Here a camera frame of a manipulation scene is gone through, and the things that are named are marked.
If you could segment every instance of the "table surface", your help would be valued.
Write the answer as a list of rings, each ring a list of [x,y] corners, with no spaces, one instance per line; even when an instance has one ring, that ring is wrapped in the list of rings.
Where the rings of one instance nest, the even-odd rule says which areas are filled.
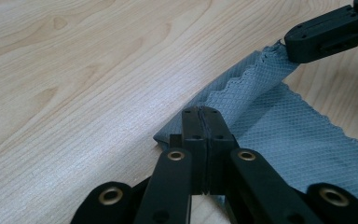
[[[69,223],[89,192],[150,176],[156,133],[293,26],[351,1],[0,0],[0,223]],[[285,80],[358,139],[358,48]],[[209,197],[192,223],[228,223]]]

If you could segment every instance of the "screw hole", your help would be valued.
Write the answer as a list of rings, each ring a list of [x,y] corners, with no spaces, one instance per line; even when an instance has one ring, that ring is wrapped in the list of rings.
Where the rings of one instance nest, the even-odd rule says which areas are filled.
[[[153,221],[155,223],[166,223],[170,219],[170,214],[165,210],[159,210],[153,214]]]
[[[172,161],[179,161],[185,157],[185,153],[180,151],[173,151],[168,153],[168,158]]]
[[[248,151],[241,151],[238,153],[238,156],[244,160],[244,161],[254,161],[255,160],[255,154]]]
[[[345,207],[350,203],[347,197],[334,189],[323,188],[319,191],[319,194],[325,201],[338,207]]]
[[[123,191],[116,187],[104,190],[98,198],[103,205],[112,205],[118,203],[123,197]]]

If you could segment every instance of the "wooden table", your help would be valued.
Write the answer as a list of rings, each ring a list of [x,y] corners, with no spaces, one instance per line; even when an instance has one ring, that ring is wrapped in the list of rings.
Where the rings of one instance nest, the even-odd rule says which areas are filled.
[[[198,91],[337,0],[0,1],[0,223],[68,223],[96,186],[151,175]],[[358,138],[358,48],[285,80]],[[194,197],[192,223],[227,223]]]

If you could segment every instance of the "light blue towel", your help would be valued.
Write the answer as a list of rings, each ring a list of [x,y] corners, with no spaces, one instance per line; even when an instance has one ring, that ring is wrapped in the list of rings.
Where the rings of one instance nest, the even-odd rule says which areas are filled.
[[[277,43],[254,52],[207,86],[184,108],[218,109],[241,147],[260,152],[292,187],[305,192],[315,183],[330,183],[358,198],[358,141],[332,125],[282,80],[298,64]],[[156,135],[163,148],[181,133],[176,115]]]

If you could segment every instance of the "blue cloth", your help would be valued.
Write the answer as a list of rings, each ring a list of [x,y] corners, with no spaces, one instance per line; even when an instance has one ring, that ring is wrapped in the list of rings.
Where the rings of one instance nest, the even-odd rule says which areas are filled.
[[[345,136],[282,80],[298,64],[277,43],[254,52],[208,85],[184,108],[207,105],[219,110],[241,147],[260,152],[292,187],[305,192],[330,183],[358,198],[358,141]],[[177,114],[156,135],[163,148],[181,133]]]

